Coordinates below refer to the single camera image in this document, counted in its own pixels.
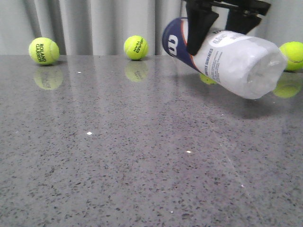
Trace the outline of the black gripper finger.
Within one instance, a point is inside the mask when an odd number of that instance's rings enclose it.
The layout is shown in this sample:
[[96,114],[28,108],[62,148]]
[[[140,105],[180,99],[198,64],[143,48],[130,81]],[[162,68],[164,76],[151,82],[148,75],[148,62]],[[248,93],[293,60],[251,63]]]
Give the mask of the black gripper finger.
[[229,10],[225,30],[247,34],[261,22],[256,13],[248,10]]
[[187,52],[196,55],[211,26],[219,17],[212,4],[186,4],[188,20]]

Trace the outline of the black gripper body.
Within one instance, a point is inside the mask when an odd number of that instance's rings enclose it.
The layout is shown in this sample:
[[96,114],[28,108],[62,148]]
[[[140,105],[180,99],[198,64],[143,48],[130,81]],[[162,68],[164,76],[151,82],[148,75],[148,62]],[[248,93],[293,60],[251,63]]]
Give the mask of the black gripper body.
[[225,8],[244,14],[263,15],[269,11],[271,4],[263,0],[186,0],[188,10],[213,12],[212,7]]

